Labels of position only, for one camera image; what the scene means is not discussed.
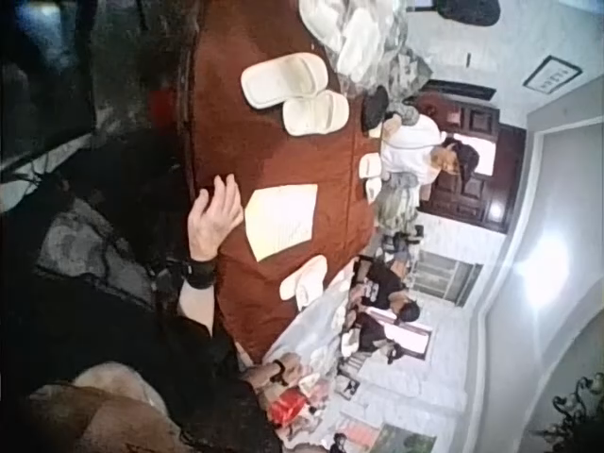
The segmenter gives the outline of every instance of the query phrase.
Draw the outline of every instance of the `ceiling light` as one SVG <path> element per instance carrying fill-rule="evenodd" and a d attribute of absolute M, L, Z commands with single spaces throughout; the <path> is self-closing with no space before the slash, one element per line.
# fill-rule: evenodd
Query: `ceiling light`
<path fill-rule="evenodd" d="M 518 265 L 518 271 L 533 306 L 542 307 L 554 300 L 568 278 L 568 254 L 562 239 L 555 235 L 542 237 L 528 259 Z"/>

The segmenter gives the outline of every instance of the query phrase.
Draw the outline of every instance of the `window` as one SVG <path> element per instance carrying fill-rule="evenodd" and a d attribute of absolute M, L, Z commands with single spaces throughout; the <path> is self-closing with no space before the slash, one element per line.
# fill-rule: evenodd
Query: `window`
<path fill-rule="evenodd" d="M 393 324 L 396 316 L 390 310 L 379 310 L 375 307 L 367 309 L 367 313 L 376 318 L 384 326 L 386 337 L 394 340 L 405 350 L 405 354 L 424 361 L 432 338 L 432 329 L 419 323 L 405 323 L 400 326 Z"/>
<path fill-rule="evenodd" d="M 469 264 L 421 251 L 411 270 L 411 289 L 463 307 L 474 288 L 482 264 Z"/>

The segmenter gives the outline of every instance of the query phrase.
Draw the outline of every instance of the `cap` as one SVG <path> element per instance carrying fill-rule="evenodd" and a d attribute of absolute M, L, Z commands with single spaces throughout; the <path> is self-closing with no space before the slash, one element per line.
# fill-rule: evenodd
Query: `cap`
<path fill-rule="evenodd" d="M 461 183 L 465 186 L 476 171 L 476 167 L 478 167 L 480 155 L 472 146 L 463 143 L 453 146 L 453 151 L 457 154 L 457 161 L 460 164 Z"/>

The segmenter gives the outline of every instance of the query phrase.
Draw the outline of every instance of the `paper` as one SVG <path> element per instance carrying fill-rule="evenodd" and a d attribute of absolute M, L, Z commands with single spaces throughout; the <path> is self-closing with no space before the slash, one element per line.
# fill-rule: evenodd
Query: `paper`
<path fill-rule="evenodd" d="M 256 261 L 312 238 L 316 184 L 260 189 L 245 208 L 245 233 Z"/>

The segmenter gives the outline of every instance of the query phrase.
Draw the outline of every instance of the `hand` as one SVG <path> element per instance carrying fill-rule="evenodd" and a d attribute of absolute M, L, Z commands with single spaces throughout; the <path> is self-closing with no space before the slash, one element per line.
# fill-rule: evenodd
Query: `hand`
<path fill-rule="evenodd" d="M 357 283 L 350 289 L 348 293 L 348 303 L 350 305 L 354 305 L 358 302 L 361 302 L 362 295 L 365 293 L 365 285 L 364 283 Z"/>
<path fill-rule="evenodd" d="M 392 118 L 384 121 L 381 127 L 381 137 L 383 140 L 388 141 L 396 133 L 396 131 L 402 126 L 402 119 L 400 116 L 395 114 Z"/>
<path fill-rule="evenodd" d="M 218 247 L 242 221 L 242 198 L 235 176 L 227 176 L 226 184 L 219 176 L 215 177 L 211 202 L 208 191 L 202 189 L 187 219 L 191 258 L 196 261 L 215 258 Z"/>
<path fill-rule="evenodd" d="M 294 352 L 286 352 L 279 361 L 283 363 L 286 370 L 292 370 L 300 364 L 300 356 Z"/>
<path fill-rule="evenodd" d="M 287 382 L 288 387 L 294 387 L 298 384 L 303 375 L 304 367 L 298 363 L 293 368 L 288 368 L 285 370 L 283 373 L 283 380 Z"/>

